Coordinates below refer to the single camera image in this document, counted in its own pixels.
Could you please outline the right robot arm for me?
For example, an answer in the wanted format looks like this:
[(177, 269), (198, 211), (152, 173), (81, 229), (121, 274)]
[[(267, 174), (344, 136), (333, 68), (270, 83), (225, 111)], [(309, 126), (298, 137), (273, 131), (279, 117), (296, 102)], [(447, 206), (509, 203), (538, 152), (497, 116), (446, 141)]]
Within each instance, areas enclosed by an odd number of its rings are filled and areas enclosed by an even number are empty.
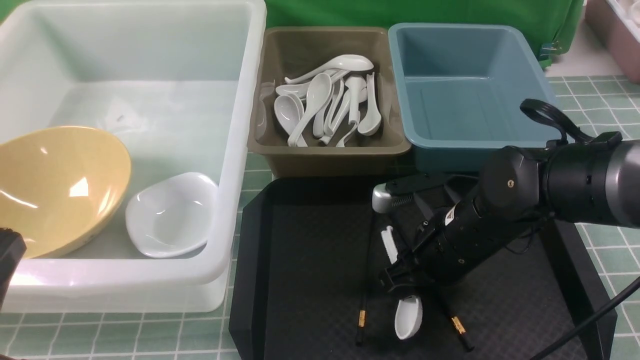
[(384, 290), (403, 298), (448, 286), (526, 230), (550, 220), (639, 227), (639, 141), (619, 132), (549, 148), (505, 146), (477, 177), (418, 174), (376, 187), (409, 197), (425, 217), (408, 248), (383, 269)]

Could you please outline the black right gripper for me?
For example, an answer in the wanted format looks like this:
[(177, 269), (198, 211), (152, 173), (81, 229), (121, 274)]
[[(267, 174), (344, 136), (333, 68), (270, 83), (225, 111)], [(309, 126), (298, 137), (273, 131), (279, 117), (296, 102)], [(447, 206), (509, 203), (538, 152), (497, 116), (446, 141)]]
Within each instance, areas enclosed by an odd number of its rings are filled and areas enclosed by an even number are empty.
[(400, 252), (395, 268), (382, 269), (378, 280), (386, 293), (449, 286), (537, 227), (536, 210), (518, 213), (468, 194), (449, 210), (435, 213), (409, 249)]

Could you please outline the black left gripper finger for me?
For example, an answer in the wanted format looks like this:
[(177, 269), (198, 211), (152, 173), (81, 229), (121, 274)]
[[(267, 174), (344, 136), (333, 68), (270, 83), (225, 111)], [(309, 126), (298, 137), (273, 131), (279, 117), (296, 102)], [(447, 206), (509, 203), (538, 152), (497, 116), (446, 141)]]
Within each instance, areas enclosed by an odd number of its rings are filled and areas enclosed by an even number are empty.
[(0, 228), (0, 307), (9, 289), (10, 281), (26, 252), (23, 236), (11, 228)]

